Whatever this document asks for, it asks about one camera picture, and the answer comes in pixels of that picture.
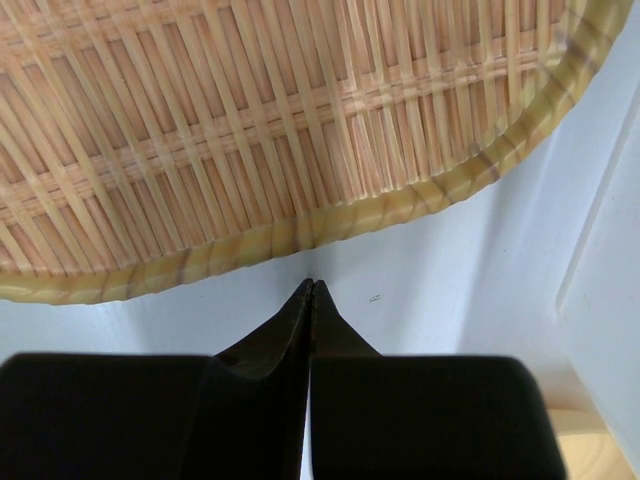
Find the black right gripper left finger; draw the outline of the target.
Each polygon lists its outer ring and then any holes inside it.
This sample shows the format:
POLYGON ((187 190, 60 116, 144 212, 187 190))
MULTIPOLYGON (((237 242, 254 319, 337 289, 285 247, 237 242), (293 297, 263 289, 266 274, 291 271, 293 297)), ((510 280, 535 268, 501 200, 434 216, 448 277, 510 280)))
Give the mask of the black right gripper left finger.
POLYGON ((311 280, 213 356, 20 353, 1 367, 5 479, 296 479, 311 280))

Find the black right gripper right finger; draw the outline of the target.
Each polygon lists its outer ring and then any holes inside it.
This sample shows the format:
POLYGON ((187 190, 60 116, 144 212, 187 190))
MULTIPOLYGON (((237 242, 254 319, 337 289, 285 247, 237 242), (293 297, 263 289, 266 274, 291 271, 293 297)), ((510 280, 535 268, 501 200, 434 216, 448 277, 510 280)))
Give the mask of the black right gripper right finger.
POLYGON ((324 282, 311 307, 317 479, 563 479, 541 391, 508 356, 385 356, 324 282))

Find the tan plate with print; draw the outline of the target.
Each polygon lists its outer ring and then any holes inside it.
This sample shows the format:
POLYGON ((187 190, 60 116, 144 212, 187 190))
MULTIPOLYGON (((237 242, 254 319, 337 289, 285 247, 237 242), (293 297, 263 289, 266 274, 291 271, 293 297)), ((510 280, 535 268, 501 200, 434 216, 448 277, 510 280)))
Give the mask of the tan plate with print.
POLYGON ((624 453, 598 415, 549 409, 569 479, 635 479, 624 453))

